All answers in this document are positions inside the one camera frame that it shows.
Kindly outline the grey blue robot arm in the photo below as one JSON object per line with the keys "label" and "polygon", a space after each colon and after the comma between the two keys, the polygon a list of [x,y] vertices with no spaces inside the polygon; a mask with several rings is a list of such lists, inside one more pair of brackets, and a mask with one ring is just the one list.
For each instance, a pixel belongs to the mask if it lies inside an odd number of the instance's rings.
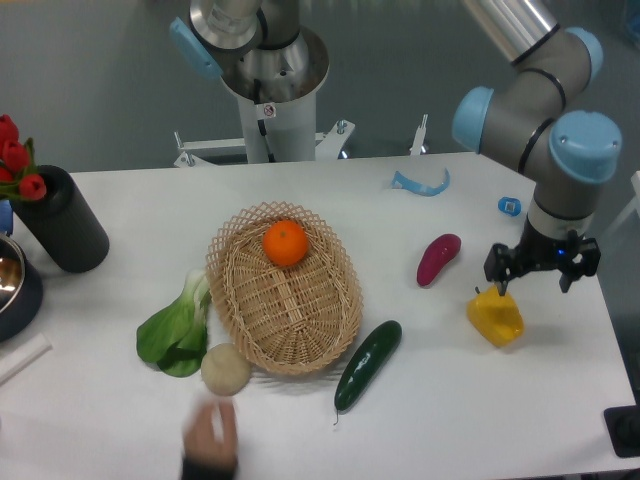
{"label": "grey blue robot arm", "polygon": [[[505,293],[514,279],[557,270],[568,290],[597,271],[600,250],[585,233],[622,147],[608,117],[568,110],[597,76],[602,47],[589,32],[560,26],[539,1],[469,1],[466,9],[517,76],[502,93],[468,92],[452,121],[453,138],[535,184],[519,243],[490,249],[486,279]],[[193,1],[169,32],[195,71],[236,97],[250,162],[334,154],[316,138],[316,93],[328,53],[300,23],[297,2]]]}

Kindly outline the black sleeved forearm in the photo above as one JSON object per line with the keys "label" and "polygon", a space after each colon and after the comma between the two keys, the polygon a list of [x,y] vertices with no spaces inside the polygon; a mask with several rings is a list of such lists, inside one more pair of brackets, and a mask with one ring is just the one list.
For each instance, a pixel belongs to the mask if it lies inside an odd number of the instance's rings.
{"label": "black sleeved forearm", "polygon": [[231,466],[211,466],[197,462],[186,456],[182,459],[181,480],[233,480],[237,464]]}

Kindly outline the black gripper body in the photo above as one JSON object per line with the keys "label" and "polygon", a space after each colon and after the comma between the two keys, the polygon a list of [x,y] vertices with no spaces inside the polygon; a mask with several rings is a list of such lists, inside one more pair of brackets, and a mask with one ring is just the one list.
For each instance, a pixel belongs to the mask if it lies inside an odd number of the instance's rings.
{"label": "black gripper body", "polygon": [[576,230],[570,230],[565,238],[554,239],[540,233],[526,220],[520,242],[515,247],[519,251],[519,276],[534,271],[558,270],[558,249],[563,248],[572,237],[585,238]]}

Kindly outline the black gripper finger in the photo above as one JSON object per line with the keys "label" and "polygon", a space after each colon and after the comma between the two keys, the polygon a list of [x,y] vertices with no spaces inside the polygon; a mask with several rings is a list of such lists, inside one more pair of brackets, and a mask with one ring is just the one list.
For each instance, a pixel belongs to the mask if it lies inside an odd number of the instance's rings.
{"label": "black gripper finger", "polygon": [[596,274],[601,251],[595,238],[572,237],[558,249],[558,270],[561,272],[559,286],[567,293],[574,282],[583,276]]}
{"label": "black gripper finger", "polygon": [[520,274],[519,251],[500,243],[495,243],[489,250],[484,262],[486,280],[496,286],[498,294],[505,296],[509,282]]}

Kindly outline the person's hand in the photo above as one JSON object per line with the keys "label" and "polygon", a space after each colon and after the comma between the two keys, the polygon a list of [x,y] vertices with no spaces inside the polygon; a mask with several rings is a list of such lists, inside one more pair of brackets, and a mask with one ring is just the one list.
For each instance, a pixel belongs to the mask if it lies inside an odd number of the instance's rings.
{"label": "person's hand", "polygon": [[234,404],[212,399],[202,402],[183,435],[185,458],[212,468],[237,465],[238,436]]}

